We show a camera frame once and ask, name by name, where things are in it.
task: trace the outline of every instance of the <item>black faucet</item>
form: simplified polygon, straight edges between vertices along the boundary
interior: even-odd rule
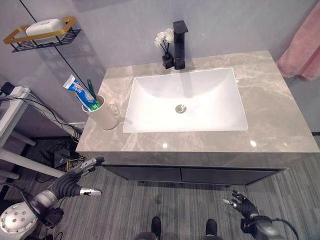
[[[185,63],[185,33],[188,28],[185,21],[175,21],[173,23],[174,33],[174,69],[180,70],[186,67]]]

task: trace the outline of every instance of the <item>soap dish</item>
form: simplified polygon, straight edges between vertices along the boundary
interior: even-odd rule
[[[30,27],[30,25],[23,25],[21,27],[18,27],[12,33],[10,33],[3,40],[3,42],[5,44],[10,44],[14,48],[14,50],[12,51],[13,53],[32,49],[68,45],[73,42],[76,36],[80,33],[81,29],[72,28],[76,23],[76,19],[73,16],[67,16],[63,18],[63,22],[65,22],[66,25],[61,30],[15,38],[17,34],[19,34],[22,31],[26,31],[26,29]],[[39,44],[40,41],[35,41],[47,38],[56,38],[56,41],[45,42],[43,44]]]

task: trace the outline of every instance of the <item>small vase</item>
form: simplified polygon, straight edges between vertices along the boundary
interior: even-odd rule
[[[174,57],[171,55],[169,51],[167,51],[163,56],[162,56],[162,64],[165,67],[165,69],[169,69],[175,66],[174,63]]]

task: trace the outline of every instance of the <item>vanity cabinet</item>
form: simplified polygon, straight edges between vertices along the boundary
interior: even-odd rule
[[[280,171],[280,169],[225,167],[157,167],[134,165],[104,167],[128,180],[217,185],[248,185]]]

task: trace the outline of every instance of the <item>white cup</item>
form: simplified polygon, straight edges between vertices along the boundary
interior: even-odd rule
[[[82,106],[82,111],[89,115],[103,130],[111,130],[118,124],[120,116],[119,108],[113,103],[107,104],[105,98],[101,95],[96,95],[100,107],[94,111],[86,111]]]

